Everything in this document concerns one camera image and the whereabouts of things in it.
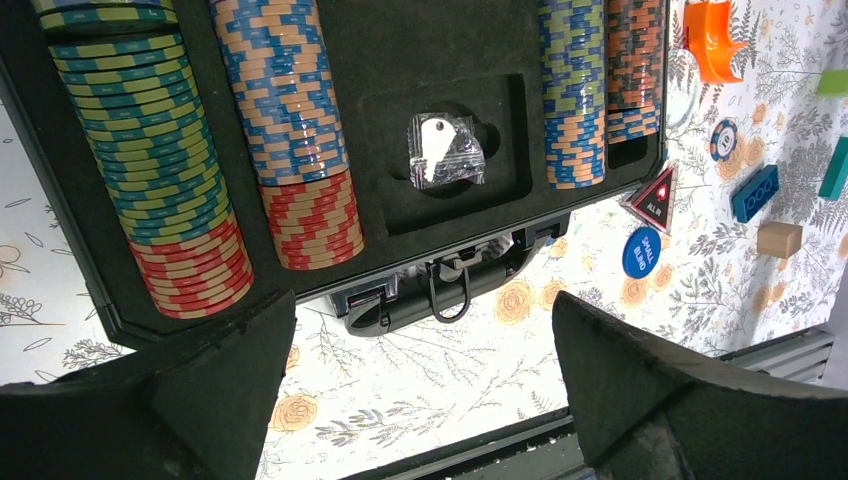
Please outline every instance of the blue round button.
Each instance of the blue round button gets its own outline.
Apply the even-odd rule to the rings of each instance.
[[[650,227],[636,230],[624,245],[621,258],[624,273],[637,280],[647,277],[659,263],[661,249],[659,232]]]

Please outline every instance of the black foam tray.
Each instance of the black foam tray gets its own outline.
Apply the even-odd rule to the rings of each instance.
[[[365,250],[313,272],[283,269],[271,237],[205,0],[175,0],[256,282],[238,314],[278,289],[299,300],[543,222],[647,181],[660,135],[614,145],[600,185],[554,191],[545,179],[535,0],[318,0]],[[154,308],[103,188],[29,2],[3,0],[0,58],[13,121],[45,185],[113,341],[139,347],[197,325]],[[486,183],[419,192],[408,180],[413,114],[471,115]]]

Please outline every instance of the green block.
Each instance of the green block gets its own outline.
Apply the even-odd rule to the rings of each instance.
[[[817,93],[822,97],[848,97],[848,70],[823,72]]]
[[[819,196],[825,200],[839,200],[846,178],[848,178],[848,137],[840,137],[827,172],[824,174]]]

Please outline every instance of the poker chip stack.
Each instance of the poker chip stack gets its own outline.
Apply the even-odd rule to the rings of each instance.
[[[353,258],[365,243],[314,0],[210,9],[280,263]]]
[[[604,0],[540,0],[539,30],[548,183],[597,185],[606,172]]]
[[[33,5],[48,40],[78,39],[50,53],[156,308],[235,304],[254,274],[171,1]]]
[[[665,8],[666,0],[609,0],[608,143],[624,142],[659,130]]]

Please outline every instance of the leaf pattern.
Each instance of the leaf pattern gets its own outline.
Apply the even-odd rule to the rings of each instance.
[[[683,1],[673,4],[670,43],[680,46]],[[268,414],[256,478],[344,478],[565,407],[550,329],[557,288],[713,356],[824,322],[848,258],[848,194],[830,202],[818,189],[848,131],[848,103],[815,89],[822,71],[848,64],[846,6],[733,2],[730,33],[749,44],[732,64],[744,81],[702,85],[688,123],[666,132],[668,164],[677,168],[674,223],[663,268],[644,281],[626,282],[622,272],[624,242],[641,225],[620,208],[622,194],[574,211],[568,234],[547,242],[509,301],[499,304],[498,291],[482,295],[455,324],[427,319],[386,337],[354,338],[325,300],[299,305],[297,348]],[[682,60],[669,60],[672,85],[698,81]],[[730,172],[708,145],[725,118],[744,138]],[[0,158],[0,335],[11,362],[0,383],[50,382],[131,353],[109,341],[96,299],[83,293],[73,252],[3,108]],[[730,198],[763,163],[778,165],[780,191],[740,224]],[[789,261],[757,253],[767,221],[803,225],[802,248]]]

